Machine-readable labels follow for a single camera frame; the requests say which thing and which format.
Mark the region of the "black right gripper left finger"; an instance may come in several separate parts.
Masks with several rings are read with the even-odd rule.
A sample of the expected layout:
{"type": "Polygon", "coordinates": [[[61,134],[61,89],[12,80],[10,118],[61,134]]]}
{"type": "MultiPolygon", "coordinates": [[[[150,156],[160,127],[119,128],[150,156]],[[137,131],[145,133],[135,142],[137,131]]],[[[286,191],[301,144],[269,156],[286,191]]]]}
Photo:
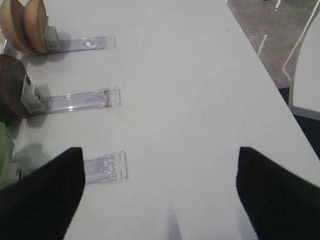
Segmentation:
{"type": "Polygon", "coordinates": [[[71,147],[0,191],[0,238],[64,239],[84,188],[83,151],[71,147]]]}

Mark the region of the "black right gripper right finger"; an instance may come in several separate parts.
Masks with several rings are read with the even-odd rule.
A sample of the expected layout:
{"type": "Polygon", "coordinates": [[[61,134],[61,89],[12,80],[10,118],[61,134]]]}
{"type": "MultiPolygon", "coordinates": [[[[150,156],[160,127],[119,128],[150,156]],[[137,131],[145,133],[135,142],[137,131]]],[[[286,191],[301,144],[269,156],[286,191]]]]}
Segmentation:
{"type": "Polygon", "coordinates": [[[251,147],[239,149],[236,190],[260,240],[318,240],[320,189],[251,147]]]}

